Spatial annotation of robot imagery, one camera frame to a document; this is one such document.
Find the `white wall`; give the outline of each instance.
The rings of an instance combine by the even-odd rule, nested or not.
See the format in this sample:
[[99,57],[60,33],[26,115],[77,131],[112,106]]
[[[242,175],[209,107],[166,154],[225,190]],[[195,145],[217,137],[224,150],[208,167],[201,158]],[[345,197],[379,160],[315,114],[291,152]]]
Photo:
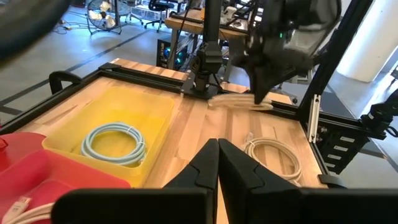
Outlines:
[[398,45],[397,12],[397,0],[373,1],[337,72],[362,82],[373,81]]

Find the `coiled cable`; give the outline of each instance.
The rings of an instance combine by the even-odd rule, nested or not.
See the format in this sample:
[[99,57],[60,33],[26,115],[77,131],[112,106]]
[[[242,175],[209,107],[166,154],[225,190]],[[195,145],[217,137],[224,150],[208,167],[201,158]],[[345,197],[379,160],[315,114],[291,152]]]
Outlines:
[[[122,157],[108,157],[97,153],[91,147],[93,140],[98,134],[107,131],[119,131],[130,135],[137,143],[136,148],[134,148],[128,155]],[[87,157],[126,166],[143,161],[145,157],[145,147],[144,136],[136,128],[122,122],[116,122],[104,124],[92,130],[92,132],[90,132],[81,143],[81,153]]]
[[7,213],[3,216],[2,224],[30,224],[40,220],[50,219],[51,209],[54,203],[41,205],[25,212],[29,206],[31,198],[21,197],[16,201]]
[[246,110],[272,110],[272,101],[264,98],[263,101],[257,105],[254,104],[253,94],[242,93],[228,93],[216,95],[208,101],[209,106],[224,106],[231,109],[246,109]]
[[294,153],[294,151],[286,144],[275,140],[275,139],[270,139],[270,138],[255,138],[253,139],[253,134],[249,133],[248,136],[246,137],[246,143],[243,146],[243,151],[250,157],[252,157],[254,160],[256,160],[258,163],[260,163],[262,166],[266,167],[269,169],[265,164],[263,164],[259,158],[257,158],[256,154],[254,153],[254,150],[256,149],[257,146],[260,145],[266,145],[266,146],[272,146],[275,147],[276,149],[282,151],[293,163],[294,166],[294,171],[293,174],[277,174],[281,178],[290,181],[291,183],[295,184],[296,186],[300,187],[300,184],[298,183],[299,179],[301,178],[302,175],[302,169],[301,169],[301,164],[300,161],[297,157],[297,155]]

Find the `floor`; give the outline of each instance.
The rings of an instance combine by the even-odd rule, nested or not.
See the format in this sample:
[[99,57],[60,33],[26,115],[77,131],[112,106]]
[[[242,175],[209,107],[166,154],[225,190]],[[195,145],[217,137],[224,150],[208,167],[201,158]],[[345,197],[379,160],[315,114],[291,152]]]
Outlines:
[[[63,19],[85,23],[85,19],[78,14],[66,13]],[[49,34],[26,54],[0,68],[0,123],[50,96],[46,80],[51,72],[68,70],[84,77],[115,58],[155,65],[157,39],[169,34],[170,31],[165,27],[160,33],[156,33],[152,27],[145,30],[138,22],[124,26],[121,35],[107,32],[90,35],[86,29],[72,29],[66,34]],[[325,91],[336,92],[347,108],[355,116],[359,116],[372,103],[385,100],[398,87],[397,82],[387,89],[386,85],[390,80],[389,75],[381,75],[377,82],[365,84],[335,74]],[[248,79],[239,68],[234,69],[230,81],[248,86]],[[292,91],[293,89],[295,88],[289,83],[284,85],[285,91],[303,95]],[[398,186],[398,173],[390,165],[390,162],[398,162],[398,152],[394,152],[396,141],[391,137],[387,137],[385,141],[376,141],[389,155],[388,160],[358,154],[340,177],[348,187]]]

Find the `wooden tabletop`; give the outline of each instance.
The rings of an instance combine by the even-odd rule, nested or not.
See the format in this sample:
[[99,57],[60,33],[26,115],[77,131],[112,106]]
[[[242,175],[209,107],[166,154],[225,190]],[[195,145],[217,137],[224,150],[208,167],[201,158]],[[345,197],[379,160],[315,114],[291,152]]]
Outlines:
[[[182,80],[186,77],[186,74],[182,72],[128,60],[117,59],[113,63],[166,77]],[[137,91],[168,96],[175,101],[170,131],[155,166],[143,187],[163,187],[189,163],[209,138],[226,138],[233,144],[240,146],[244,143],[244,138],[248,132],[252,132],[255,138],[260,136],[275,138],[289,145],[299,155],[303,166],[303,176],[299,183],[305,187],[325,187],[318,181],[317,175],[321,172],[298,121],[254,111],[209,108],[207,102],[203,100],[183,97],[180,94],[110,78],[97,79],[82,91],[33,120],[19,131],[48,135],[111,86],[126,86]],[[234,84],[226,84],[224,88],[238,92],[246,90],[246,87]],[[270,93],[268,97],[275,101],[290,103],[289,97],[284,95]],[[292,172],[291,161],[272,147],[264,147],[264,150],[258,150],[257,156],[276,173],[288,174]],[[227,223],[221,190],[219,189],[218,192],[217,222]]]
[[[201,21],[202,18],[200,16],[200,10],[190,9],[187,14],[187,18],[196,19]],[[240,20],[242,23],[242,29],[248,29],[248,22],[245,20]],[[182,19],[176,19],[168,17],[165,20],[165,24],[168,28],[171,29],[180,29],[181,28]],[[184,26],[182,27],[183,31],[190,32],[192,34],[202,34],[203,32],[203,24],[199,24],[196,22],[184,22]],[[220,39],[231,39],[234,37],[244,37],[246,34],[234,30],[229,29],[220,29],[220,33],[218,34]]]

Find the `red plastic bin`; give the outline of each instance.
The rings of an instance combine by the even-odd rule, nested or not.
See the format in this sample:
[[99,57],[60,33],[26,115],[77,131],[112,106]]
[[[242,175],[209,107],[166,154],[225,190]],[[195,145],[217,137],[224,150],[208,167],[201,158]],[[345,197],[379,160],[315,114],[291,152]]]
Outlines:
[[32,200],[27,211],[56,201],[63,194],[79,188],[130,188],[125,180],[105,174],[63,157],[51,151],[43,150],[36,143],[30,144],[30,149],[21,149],[26,155],[11,152],[19,150],[23,139],[1,136],[8,146],[0,151],[0,161],[8,161],[7,167],[0,169],[0,218],[16,202],[19,197],[29,197]]

